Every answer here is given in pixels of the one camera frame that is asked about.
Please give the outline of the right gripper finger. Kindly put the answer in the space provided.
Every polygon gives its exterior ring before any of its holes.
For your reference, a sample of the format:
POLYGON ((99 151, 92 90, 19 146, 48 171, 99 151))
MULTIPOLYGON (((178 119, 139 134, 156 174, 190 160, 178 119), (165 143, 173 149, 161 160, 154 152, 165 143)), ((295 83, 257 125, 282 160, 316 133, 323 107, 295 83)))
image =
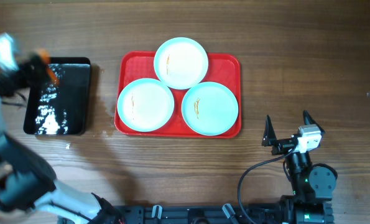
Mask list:
POLYGON ((264 147, 273 146, 277 142, 274 128, 272 126, 271 118, 269 115, 266 116, 264 135, 262 137, 261 145, 264 147))
POLYGON ((305 125, 316 125, 319 128, 321 134, 325 134, 325 130, 310 116, 307 110, 303 111, 303 122, 305 125))

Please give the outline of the green and orange sponge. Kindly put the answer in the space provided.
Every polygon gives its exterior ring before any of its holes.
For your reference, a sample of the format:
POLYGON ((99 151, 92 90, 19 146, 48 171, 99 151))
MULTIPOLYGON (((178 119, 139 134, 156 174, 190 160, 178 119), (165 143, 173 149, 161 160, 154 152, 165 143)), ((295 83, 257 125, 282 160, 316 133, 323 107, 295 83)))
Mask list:
POLYGON ((50 54, 45 49, 38 49, 36 54, 40 57, 42 63, 46 66, 45 71, 49 76, 50 81, 54 85, 59 85, 59 79, 56 76, 55 72, 51 70, 49 64, 51 63, 50 54))

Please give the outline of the light blue plate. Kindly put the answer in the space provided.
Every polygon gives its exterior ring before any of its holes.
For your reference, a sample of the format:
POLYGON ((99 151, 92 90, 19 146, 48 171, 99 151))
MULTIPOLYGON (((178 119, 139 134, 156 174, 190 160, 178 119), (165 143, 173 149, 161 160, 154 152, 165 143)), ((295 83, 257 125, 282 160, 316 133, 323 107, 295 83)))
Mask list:
POLYGON ((197 41, 176 37, 157 49, 153 66, 157 78, 164 85, 186 90, 204 79, 209 61, 205 49, 197 41))
POLYGON ((172 91, 153 78, 130 82, 118 96, 117 112, 130 129, 151 132, 164 126, 175 108, 172 91))
POLYGON ((218 136, 234 126, 239 104, 228 87, 216 82, 203 82, 186 92, 181 112, 192 131, 204 136, 218 136))

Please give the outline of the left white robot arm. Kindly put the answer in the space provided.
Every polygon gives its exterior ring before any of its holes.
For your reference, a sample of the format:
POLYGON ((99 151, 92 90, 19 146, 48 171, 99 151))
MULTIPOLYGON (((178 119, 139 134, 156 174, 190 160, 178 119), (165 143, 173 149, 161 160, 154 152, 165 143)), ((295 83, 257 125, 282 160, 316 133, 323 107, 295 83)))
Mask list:
POLYGON ((0 74, 0 220, 16 212, 43 211, 56 215, 59 223, 124 223, 120 210, 94 193, 80 192, 59 181, 46 160, 6 131, 2 98, 55 81, 49 62, 47 56, 33 54, 0 74))

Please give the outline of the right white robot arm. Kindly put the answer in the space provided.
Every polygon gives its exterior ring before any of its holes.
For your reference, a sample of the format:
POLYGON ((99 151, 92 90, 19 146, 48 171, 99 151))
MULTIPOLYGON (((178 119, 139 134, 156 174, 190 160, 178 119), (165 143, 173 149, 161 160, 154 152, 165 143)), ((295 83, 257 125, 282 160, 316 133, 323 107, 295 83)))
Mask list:
POLYGON ((330 201, 336 188, 338 173, 329 165, 314 164, 309 152, 320 147, 323 128, 305 110, 304 125, 287 139, 277 139, 271 118, 266 118, 263 146, 272 147, 273 156, 284 156, 285 174, 293 194, 265 206, 260 217, 263 223, 334 223, 330 201))

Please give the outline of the black rectangular water tray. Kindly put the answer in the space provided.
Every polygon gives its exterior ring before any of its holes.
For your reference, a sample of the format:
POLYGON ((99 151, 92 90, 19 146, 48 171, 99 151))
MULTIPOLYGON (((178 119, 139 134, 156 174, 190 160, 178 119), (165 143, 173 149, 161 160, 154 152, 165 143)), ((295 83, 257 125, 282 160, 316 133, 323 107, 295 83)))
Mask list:
POLYGON ((85 131, 91 82, 86 57, 53 57, 49 65, 59 85, 31 88, 23 130, 34 135, 77 135, 85 131))

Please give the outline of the red plastic serving tray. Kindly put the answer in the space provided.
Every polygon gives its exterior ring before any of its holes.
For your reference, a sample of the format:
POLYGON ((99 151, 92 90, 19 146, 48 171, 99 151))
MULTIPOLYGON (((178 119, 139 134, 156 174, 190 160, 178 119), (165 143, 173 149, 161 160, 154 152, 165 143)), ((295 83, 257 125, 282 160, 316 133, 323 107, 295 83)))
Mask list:
MULTIPOLYGON (((127 53, 121 60, 119 73, 118 93, 122 92, 130 82, 140 78, 156 79, 154 72, 155 52, 132 51, 127 53)), ((208 53, 208 71, 203 79, 205 82, 217 82, 234 93, 238 105, 241 105, 241 64, 236 57, 230 54, 208 53)), ((156 136, 173 138, 204 138, 204 135, 194 132, 185 123, 181 104, 186 93, 185 90, 173 90, 175 109, 170 120, 156 131, 139 132, 127 127, 119 115, 114 115, 114 125, 123 134, 130 136, 156 136)))

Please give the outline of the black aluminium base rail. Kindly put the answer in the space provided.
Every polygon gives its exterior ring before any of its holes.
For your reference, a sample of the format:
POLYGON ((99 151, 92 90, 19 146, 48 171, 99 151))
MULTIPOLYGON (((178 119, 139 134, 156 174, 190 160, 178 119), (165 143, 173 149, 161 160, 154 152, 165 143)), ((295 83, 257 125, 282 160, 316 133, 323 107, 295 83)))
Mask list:
POLYGON ((162 207, 117 206, 123 215, 121 223, 133 224, 195 224, 195 223, 311 223, 334 224, 331 204, 324 205, 279 205, 257 203, 238 206, 229 211, 224 206, 162 207))

